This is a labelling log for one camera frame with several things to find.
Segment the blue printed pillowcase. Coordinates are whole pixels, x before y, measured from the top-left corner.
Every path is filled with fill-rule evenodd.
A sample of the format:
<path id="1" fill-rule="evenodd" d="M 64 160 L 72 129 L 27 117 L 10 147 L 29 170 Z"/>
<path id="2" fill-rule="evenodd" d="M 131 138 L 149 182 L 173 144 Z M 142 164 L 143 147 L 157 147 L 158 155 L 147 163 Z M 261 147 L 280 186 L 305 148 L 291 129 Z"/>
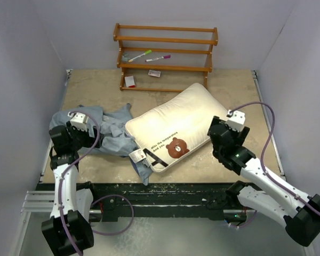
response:
<path id="1" fill-rule="evenodd" d="M 131 152 L 139 148 L 134 137 L 129 135 L 125 128 L 125 124 L 133 119 L 130 103 L 114 112 L 106 112 L 102 106 L 80 106 L 59 111 L 52 116 L 49 128 L 65 125 L 70 121 L 68 116 L 70 111 L 84 112 L 92 117 L 87 124 L 91 137 L 95 138 L 93 133 L 95 123 L 100 126 L 100 133 L 103 136 L 102 144 L 99 148 L 94 148 L 92 153 L 128 157 Z"/>

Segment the cream white pillow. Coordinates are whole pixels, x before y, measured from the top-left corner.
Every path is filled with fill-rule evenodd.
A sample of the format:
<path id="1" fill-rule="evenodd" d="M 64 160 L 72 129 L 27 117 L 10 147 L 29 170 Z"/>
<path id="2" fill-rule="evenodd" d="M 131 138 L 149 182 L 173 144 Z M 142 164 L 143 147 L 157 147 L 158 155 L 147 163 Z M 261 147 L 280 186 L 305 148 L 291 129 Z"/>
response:
<path id="1" fill-rule="evenodd" d="M 227 109 L 200 83 L 125 124 L 155 173 L 161 173 L 209 142 L 214 116 Z"/>

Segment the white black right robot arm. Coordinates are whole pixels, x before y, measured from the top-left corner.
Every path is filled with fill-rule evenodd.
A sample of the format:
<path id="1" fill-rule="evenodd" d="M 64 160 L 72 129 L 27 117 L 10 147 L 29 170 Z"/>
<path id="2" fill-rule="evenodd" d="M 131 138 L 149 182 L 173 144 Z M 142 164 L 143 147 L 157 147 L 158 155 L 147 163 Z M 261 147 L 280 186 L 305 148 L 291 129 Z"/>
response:
<path id="1" fill-rule="evenodd" d="M 320 195 L 310 196 L 290 185 L 244 147 L 250 130 L 244 122 L 242 113 L 227 121 L 214 116 L 207 133 L 218 162 L 260 188 L 238 181 L 227 190 L 227 204 L 259 211 L 284 227 L 299 245 L 308 247 L 320 233 Z"/>

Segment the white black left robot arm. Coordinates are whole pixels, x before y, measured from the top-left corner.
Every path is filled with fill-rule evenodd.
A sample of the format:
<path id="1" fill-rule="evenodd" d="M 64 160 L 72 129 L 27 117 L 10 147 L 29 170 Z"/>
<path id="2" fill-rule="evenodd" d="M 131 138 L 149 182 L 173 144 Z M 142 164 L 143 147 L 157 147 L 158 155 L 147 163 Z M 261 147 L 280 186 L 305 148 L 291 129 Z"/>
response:
<path id="1" fill-rule="evenodd" d="M 77 189 L 78 151 L 83 147 L 93 149 L 101 140 L 97 133 L 90 136 L 84 115 L 51 128 L 49 134 L 53 143 L 50 167 L 55 179 L 54 202 L 49 220 L 42 223 L 42 233 L 54 255 L 83 254 L 94 244 L 89 210 L 97 207 L 99 196 L 91 186 Z"/>

